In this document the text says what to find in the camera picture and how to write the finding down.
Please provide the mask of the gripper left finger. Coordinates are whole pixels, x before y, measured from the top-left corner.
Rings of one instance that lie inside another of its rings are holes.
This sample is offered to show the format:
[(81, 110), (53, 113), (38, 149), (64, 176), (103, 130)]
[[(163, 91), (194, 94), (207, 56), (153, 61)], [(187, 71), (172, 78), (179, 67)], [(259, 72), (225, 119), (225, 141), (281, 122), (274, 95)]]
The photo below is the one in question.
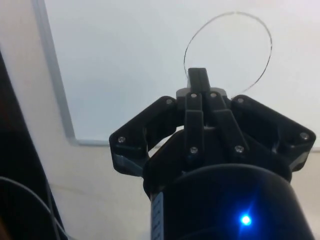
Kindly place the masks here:
[(177, 91), (176, 98), (162, 96), (109, 137), (113, 168), (125, 175), (141, 176), (149, 160), (149, 150), (183, 126), (182, 139), (169, 145), (179, 149), (171, 157), (186, 165), (199, 161), (204, 153), (204, 69), (189, 68), (189, 87)]

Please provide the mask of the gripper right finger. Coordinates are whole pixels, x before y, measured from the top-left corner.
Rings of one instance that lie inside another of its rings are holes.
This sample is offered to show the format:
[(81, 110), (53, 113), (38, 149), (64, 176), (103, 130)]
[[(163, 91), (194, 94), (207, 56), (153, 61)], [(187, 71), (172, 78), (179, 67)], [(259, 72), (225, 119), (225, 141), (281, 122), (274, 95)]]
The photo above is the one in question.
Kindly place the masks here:
[(235, 154), (256, 164), (263, 157), (275, 168), (301, 170), (316, 141), (310, 129), (246, 96), (228, 99), (220, 88), (211, 88), (207, 70), (199, 70), (205, 125), (220, 131), (223, 144)]

